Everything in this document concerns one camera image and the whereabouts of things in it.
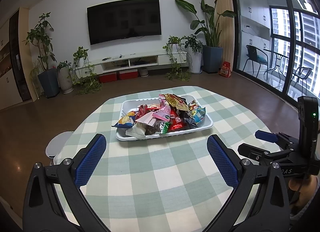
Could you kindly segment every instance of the green checkered tablecloth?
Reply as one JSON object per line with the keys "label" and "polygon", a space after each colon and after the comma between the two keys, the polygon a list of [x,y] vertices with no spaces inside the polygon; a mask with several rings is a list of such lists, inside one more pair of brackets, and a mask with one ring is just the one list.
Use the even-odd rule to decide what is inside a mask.
{"label": "green checkered tablecloth", "polygon": [[[206,107],[213,127],[157,139],[116,139],[116,128],[111,125],[118,121],[124,101],[165,93],[194,96]],[[236,152],[242,143],[279,151],[277,145],[254,137],[259,129],[269,131],[250,110],[199,87],[142,92],[109,99],[96,109],[71,135],[54,163],[73,158],[96,133],[101,133],[107,140],[107,149],[88,184],[80,189],[111,231],[202,231],[232,191],[207,151],[207,138],[218,134]],[[59,186],[57,193],[67,217],[76,223]],[[253,190],[239,220],[244,219],[254,195]]]}

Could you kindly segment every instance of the screw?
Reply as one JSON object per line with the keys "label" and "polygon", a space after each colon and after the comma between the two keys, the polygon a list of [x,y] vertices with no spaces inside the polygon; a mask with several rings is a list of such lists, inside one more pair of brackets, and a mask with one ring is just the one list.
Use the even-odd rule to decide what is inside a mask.
{"label": "screw", "polygon": [[64,165],[69,165],[71,163],[71,159],[70,158],[66,158],[63,160],[63,164]]}
{"label": "screw", "polygon": [[35,169],[38,169],[38,168],[40,168],[41,167],[41,163],[36,163],[34,166],[33,166],[33,168],[35,168]]}
{"label": "screw", "polygon": [[250,162],[249,159],[242,159],[242,163],[243,163],[244,165],[249,165],[251,162]]}
{"label": "screw", "polygon": [[272,167],[275,168],[275,169],[278,169],[279,168],[279,164],[278,163],[272,163]]}

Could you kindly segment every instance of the blue gripper pad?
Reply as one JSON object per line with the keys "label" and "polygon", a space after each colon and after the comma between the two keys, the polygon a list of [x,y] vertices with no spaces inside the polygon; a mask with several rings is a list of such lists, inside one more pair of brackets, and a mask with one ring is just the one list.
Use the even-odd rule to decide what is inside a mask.
{"label": "blue gripper pad", "polygon": [[86,148],[82,148],[74,157],[75,185],[77,188],[88,183],[94,169],[107,147],[106,138],[96,134]]}
{"label": "blue gripper pad", "polygon": [[230,149],[224,145],[217,135],[209,136],[207,140],[207,149],[226,184],[235,189],[239,183],[238,171],[227,155],[229,153],[228,150]]}
{"label": "blue gripper pad", "polygon": [[278,137],[276,134],[273,133],[269,133],[269,132],[264,132],[261,130],[258,130],[257,132],[255,132],[254,136],[257,139],[263,140],[263,141],[267,141],[270,143],[276,143],[278,142]]}

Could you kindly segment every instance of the beige curtain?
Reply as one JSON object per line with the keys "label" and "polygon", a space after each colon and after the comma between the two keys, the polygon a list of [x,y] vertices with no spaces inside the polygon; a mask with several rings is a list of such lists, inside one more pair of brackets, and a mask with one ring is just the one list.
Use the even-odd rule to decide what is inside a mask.
{"label": "beige curtain", "polygon": [[[233,11],[232,0],[219,0],[216,5],[216,11],[221,14],[226,10]],[[220,47],[223,47],[222,62],[230,62],[231,70],[233,65],[233,52],[235,44],[235,24],[233,18],[220,17]]]}

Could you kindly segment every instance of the tv stand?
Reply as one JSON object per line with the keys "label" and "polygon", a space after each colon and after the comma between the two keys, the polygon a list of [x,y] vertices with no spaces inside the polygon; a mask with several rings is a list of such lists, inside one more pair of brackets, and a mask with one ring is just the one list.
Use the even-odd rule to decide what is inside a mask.
{"label": "tv stand", "polygon": [[[173,53],[174,60],[177,63],[187,63],[187,53],[184,51]],[[155,52],[135,53],[122,55],[121,58],[113,57],[109,59],[99,59],[90,61],[90,65],[94,65],[93,73],[97,75],[115,72],[118,70],[128,70],[140,67],[155,66],[155,65],[170,65],[172,59],[164,50]],[[77,74],[82,77],[90,75],[87,68],[79,67]]]}

